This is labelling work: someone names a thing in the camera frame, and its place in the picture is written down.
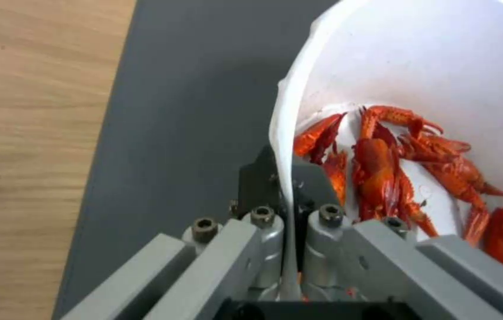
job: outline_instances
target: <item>machine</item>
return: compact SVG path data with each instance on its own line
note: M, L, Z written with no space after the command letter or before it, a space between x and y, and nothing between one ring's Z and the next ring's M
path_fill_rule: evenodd
M456 236L417 243L397 218L353 224L319 166L295 158L293 172L293 225L266 147L226 223L159 234L63 320L503 319L497 261ZM286 250L303 300L279 294Z

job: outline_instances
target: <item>metal plate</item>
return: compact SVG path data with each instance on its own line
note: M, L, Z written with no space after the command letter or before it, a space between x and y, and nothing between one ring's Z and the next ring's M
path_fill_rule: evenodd
M457 236L430 239L417 248L503 313L503 265Z
M503 319L495 308L377 220L347 229L337 249L345 287L406 302L426 319Z
M259 229L230 220L146 320L210 320L227 298L241 299L263 263Z
M140 319L195 258L194 249L158 235L75 306L63 320Z

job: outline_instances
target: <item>hex socket bolt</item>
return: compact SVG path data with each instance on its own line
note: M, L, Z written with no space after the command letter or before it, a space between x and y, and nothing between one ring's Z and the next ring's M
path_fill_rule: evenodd
M335 204L323 204L319 208L319 221L328 228L338 228L343 223L344 211Z
M211 217L201 217L192 223L192 237L198 243L209 243L218 233L218 223Z
M385 217L382 219L382 223L386 225L386 227L390 228L397 235L402 238L406 238L407 233L410 231L407 223L405 223L399 217Z
M275 211L267 205L262 205L251 211L250 220L260 229L271 227L275 220Z

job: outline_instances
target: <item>wooden surface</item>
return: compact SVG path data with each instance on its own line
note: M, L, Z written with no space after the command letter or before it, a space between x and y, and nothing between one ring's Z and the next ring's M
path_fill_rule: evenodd
M0 319L50 318L134 0L0 0Z

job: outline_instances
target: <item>white plastic container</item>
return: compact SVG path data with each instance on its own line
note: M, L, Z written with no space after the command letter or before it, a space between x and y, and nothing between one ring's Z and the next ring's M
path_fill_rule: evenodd
M440 124L445 136L469 142L468 158L503 190L503 0L344 0L319 17L279 84L271 119L288 205L294 136L324 113L372 104L411 109ZM351 156L359 127L355 112L349 116L339 145ZM460 234L458 213L468 206L456 209L418 164L403 167L416 201L428 198L425 211L438 231ZM503 205L503 198L487 201L489 209ZM347 202L353 214L352 194Z

